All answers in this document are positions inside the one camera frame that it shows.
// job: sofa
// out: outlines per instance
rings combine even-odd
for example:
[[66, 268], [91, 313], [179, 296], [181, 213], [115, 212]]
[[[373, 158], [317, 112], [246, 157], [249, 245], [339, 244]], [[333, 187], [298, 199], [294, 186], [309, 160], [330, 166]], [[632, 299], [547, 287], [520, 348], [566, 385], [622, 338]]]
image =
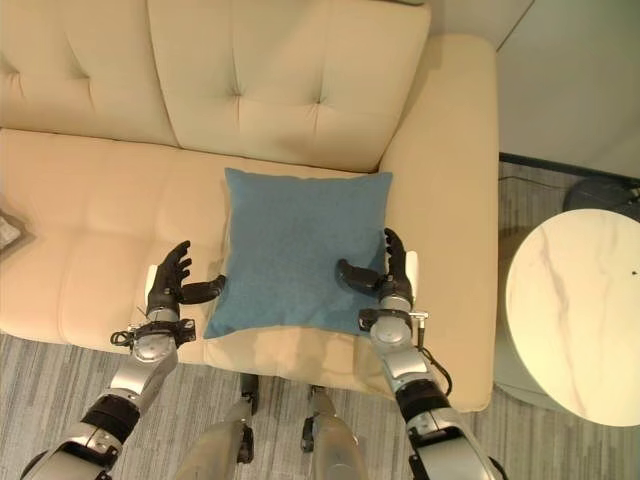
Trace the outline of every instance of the sofa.
[[[386, 223], [418, 252], [416, 308], [454, 381], [492, 388], [497, 285], [495, 52], [428, 35], [428, 6], [370, 0], [2, 0], [0, 209], [32, 236], [0, 257], [0, 329], [126, 353], [149, 264], [191, 240], [224, 264], [224, 169], [393, 173]], [[181, 362], [389, 395], [366, 336], [271, 327]]]

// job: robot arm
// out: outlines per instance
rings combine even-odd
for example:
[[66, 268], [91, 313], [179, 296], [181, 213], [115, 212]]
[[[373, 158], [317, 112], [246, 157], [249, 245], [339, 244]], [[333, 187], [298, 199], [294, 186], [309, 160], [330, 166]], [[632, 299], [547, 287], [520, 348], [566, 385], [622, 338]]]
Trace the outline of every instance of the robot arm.
[[116, 332], [114, 345], [131, 353], [106, 389], [62, 441], [34, 458], [25, 468], [25, 480], [109, 480], [126, 439], [153, 403], [165, 378], [178, 363], [178, 348], [195, 339], [193, 320], [180, 320], [179, 304], [213, 300], [224, 288], [225, 277], [182, 286], [191, 259], [182, 260], [188, 241], [175, 247], [155, 268], [147, 295], [146, 321]]
[[[390, 254], [386, 275], [353, 267], [346, 260], [338, 262], [338, 271], [352, 288], [378, 294], [380, 308], [362, 310], [358, 321], [361, 330], [371, 333], [405, 420], [414, 450], [409, 458], [413, 475], [416, 480], [498, 480], [491, 460], [450, 406], [427, 359], [412, 343], [412, 283], [416, 284], [417, 268], [412, 252], [405, 252], [395, 232], [385, 229], [385, 234]], [[407, 258], [411, 260], [408, 268]]]

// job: floor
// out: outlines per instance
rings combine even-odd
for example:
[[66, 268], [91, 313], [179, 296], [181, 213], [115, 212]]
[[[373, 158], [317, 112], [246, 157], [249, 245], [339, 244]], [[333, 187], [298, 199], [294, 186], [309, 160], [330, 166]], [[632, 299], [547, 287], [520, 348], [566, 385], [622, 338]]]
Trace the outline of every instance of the floor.
[[[566, 188], [579, 179], [511, 164], [502, 164], [500, 174], [502, 234], [558, 213]], [[0, 335], [0, 361], [0, 479], [15, 479], [82, 415], [122, 357]], [[180, 365], [127, 442], [114, 478], [172, 478], [188, 445], [224, 416], [237, 388], [236, 374]], [[309, 457], [298, 447], [306, 394], [305, 385], [264, 379], [253, 424], [260, 443], [254, 462], [240, 466], [237, 479], [308, 478]], [[353, 392], [331, 396], [360, 438], [371, 479], [410, 479], [408, 442], [396, 406]], [[511, 480], [640, 478], [640, 427], [593, 424], [524, 404], [497, 388], [485, 411], [464, 418]]]

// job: pillow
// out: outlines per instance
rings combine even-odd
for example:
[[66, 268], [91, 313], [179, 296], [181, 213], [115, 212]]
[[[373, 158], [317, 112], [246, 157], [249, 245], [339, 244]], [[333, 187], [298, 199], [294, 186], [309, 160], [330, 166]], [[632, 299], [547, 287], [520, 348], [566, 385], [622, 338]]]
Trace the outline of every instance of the pillow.
[[227, 284], [204, 338], [275, 325], [359, 335], [376, 299], [343, 285], [340, 258], [383, 271], [390, 173], [301, 179], [227, 168], [231, 253]]

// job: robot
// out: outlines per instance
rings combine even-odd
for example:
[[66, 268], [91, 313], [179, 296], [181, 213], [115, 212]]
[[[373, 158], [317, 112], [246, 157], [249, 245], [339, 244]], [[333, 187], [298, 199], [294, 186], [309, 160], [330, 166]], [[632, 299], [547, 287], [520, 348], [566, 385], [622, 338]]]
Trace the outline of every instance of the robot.
[[[484, 454], [435, 380], [431, 365], [442, 367], [423, 346], [428, 315], [413, 312], [417, 257], [415, 252], [405, 252], [393, 230], [385, 229], [385, 235], [389, 254], [386, 273], [352, 266], [346, 259], [338, 261], [337, 270], [349, 287], [378, 298], [379, 308], [359, 312], [358, 325], [370, 332], [406, 423], [413, 449], [409, 463], [414, 479], [506, 479], [502, 467]], [[22, 479], [111, 479], [109, 471], [127, 437], [176, 367], [178, 348], [195, 339], [195, 323], [180, 319], [180, 304], [208, 302], [224, 288], [226, 278], [222, 275], [211, 282], [182, 285], [191, 264], [191, 259], [183, 259], [189, 246], [188, 241], [179, 244], [160, 265], [150, 268], [146, 321], [111, 337], [114, 345], [130, 348], [129, 357], [80, 422], [72, 425], [55, 447], [36, 456], [25, 468]], [[419, 325], [418, 347], [412, 342], [413, 318]], [[357, 440], [338, 417], [325, 389], [312, 386], [309, 398], [313, 414], [304, 423], [301, 448], [313, 452], [311, 478], [366, 480]], [[240, 400], [223, 422], [207, 430], [191, 447], [176, 479], [229, 480], [237, 463], [251, 462], [251, 416], [258, 400], [258, 377], [243, 374]]]

